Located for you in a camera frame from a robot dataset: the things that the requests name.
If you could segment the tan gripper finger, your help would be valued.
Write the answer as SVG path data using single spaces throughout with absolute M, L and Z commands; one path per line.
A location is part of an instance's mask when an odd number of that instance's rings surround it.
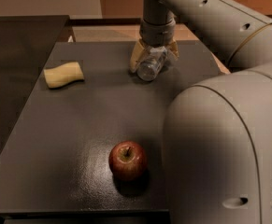
M 134 45 L 132 55 L 130 58 L 130 63 L 129 63 L 129 69 L 132 73 L 136 72 L 141 59 L 146 53 L 146 48 L 147 48 L 147 45 L 142 39 L 137 40 L 137 42 Z
M 179 59 L 179 48 L 178 43 L 175 39 L 173 39 L 166 48 L 169 50 L 169 52 L 172 54 L 174 59 L 177 61 Z

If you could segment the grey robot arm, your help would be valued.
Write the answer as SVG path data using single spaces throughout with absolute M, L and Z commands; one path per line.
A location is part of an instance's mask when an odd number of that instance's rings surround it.
M 192 85 L 165 115 L 162 163 L 171 224 L 272 223 L 272 19 L 233 0 L 147 0 L 183 22 L 231 74 Z

